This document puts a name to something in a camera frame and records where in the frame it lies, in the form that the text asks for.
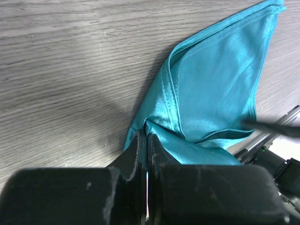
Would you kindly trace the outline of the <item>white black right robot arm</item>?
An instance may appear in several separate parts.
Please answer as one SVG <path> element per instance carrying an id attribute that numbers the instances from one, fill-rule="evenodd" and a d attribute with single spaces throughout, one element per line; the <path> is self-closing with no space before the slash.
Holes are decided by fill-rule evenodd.
<path id="1" fill-rule="evenodd" d="M 291 225 L 300 223 L 300 161 L 295 157 L 285 159 L 270 147 L 275 140 L 284 136 L 288 140 L 300 141 L 300 123 L 295 119 L 279 124 L 267 120 L 243 120 L 246 127 L 254 128 L 266 134 L 263 140 L 252 140 L 241 152 L 239 160 L 245 165 L 259 165 L 272 176 L 279 189 L 284 206 L 289 213 Z"/>

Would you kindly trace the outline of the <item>teal satin napkin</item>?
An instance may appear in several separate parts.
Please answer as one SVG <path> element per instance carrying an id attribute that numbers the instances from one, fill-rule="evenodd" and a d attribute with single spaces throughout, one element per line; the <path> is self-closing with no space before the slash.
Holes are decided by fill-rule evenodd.
<path id="1" fill-rule="evenodd" d="M 127 133 L 157 135 L 182 164 L 238 165 L 228 148 L 253 133 L 255 96 L 283 1 L 266 0 L 178 44 L 162 64 Z"/>

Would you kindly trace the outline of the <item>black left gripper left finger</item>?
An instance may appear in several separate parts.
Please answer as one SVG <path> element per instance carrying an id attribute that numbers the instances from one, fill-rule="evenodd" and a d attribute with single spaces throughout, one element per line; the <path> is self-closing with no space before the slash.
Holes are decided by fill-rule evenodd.
<path id="1" fill-rule="evenodd" d="M 3 225 L 143 225 L 146 220 L 146 138 L 104 168 L 26 168 L 0 195 Z"/>

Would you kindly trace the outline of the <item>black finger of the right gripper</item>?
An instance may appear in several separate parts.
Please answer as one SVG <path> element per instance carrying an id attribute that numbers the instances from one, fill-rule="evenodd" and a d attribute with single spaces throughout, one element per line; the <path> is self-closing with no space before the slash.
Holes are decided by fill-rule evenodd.
<path id="1" fill-rule="evenodd" d="M 254 121 L 254 120 L 243 120 L 241 122 L 244 126 L 258 129 L 262 132 L 269 134 L 279 134 L 287 137 L 299 137 L 300 127 L 299 126 L 287 126 L 280 125 L 277 123 L 270 123 L 267 121 Z"/>

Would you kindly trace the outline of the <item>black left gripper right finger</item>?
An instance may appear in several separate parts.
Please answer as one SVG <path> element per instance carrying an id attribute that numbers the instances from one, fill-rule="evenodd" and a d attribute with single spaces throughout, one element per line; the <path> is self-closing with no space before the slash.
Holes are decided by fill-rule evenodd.
<path id="1" fill-rule="evenodd" d="M 287 225 L 271 174 L 256 165 L 182 165 L 148 136 L 150 225 Z"/>

